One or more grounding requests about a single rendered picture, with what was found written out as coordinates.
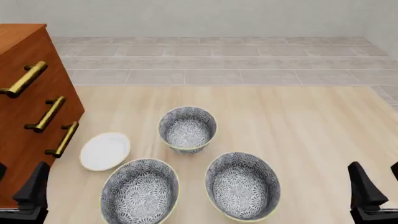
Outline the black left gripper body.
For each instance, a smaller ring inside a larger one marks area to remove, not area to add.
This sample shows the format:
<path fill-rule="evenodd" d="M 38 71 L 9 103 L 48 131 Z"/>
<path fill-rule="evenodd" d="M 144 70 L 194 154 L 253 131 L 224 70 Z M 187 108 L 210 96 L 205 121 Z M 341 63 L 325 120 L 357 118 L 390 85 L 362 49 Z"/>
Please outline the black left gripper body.
<path fill-rule="evenodd" d="M 0 208 L 0 224 L 44 224 L 48 212 L 48 206 L 32 210 Z"/>

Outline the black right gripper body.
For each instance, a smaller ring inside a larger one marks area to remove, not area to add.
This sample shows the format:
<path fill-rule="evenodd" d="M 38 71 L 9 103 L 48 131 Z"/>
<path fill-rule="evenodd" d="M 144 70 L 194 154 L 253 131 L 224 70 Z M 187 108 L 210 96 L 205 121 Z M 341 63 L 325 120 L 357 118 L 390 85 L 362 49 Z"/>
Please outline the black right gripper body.
<path fill-rule="evenodd" d="M 398 224 L 398 208 L 352 207 L 352 218 L 355 224 Z"/>

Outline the wooden cabinet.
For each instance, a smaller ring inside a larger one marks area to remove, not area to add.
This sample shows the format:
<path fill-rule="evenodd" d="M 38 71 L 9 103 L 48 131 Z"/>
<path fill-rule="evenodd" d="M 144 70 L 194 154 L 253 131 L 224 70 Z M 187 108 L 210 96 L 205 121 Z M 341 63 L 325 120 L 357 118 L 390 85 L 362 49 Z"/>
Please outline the wooden cabinet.
<path fill-rule="evenodd" d="M 47 69 L 20 96 L 0 95 L 0 162 L 7 167 L 0 181 L 0 208 L 16 206 L 13 195 L 39 162 L 52 165 L 58 159 L 45 151 L 56 149 L 66 132 L 61 126 L 78 122 L 85 111 L 46 26 L 0 24 L 0 88 L 9 88 L 26 73 L 26 65 L 39 61 Z M 58 96 L 66 101 L 43 133 L 24 128 L 38 123 L 50 108 L 45 101 Z"/>

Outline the small patterned grey bowl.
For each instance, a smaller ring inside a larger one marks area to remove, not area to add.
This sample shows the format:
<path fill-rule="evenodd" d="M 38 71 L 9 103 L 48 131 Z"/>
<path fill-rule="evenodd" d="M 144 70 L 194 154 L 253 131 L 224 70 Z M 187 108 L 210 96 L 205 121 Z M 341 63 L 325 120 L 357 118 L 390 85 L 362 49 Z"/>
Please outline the small patterned grey bowl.
<path fill-rule="evenodd" d="M 173 151 L 195 154 L 202 151 L 217 132 L 216 119 L 207 110 L 181 106 L 165 113 L 159 120 L 159 136 Z"/>

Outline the white plate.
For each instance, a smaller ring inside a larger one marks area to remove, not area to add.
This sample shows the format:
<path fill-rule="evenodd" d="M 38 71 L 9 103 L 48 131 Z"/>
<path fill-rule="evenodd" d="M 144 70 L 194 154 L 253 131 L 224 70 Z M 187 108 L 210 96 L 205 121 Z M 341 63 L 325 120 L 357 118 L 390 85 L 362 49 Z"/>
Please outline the white plate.
<path fill-rule="evenodd" d="M 129 155 L 131 142 L 125 134 L 98 134 L 85 143 L 80 151 L 80 164 L 90 171 L 105 171 L 122 163 Z"/>

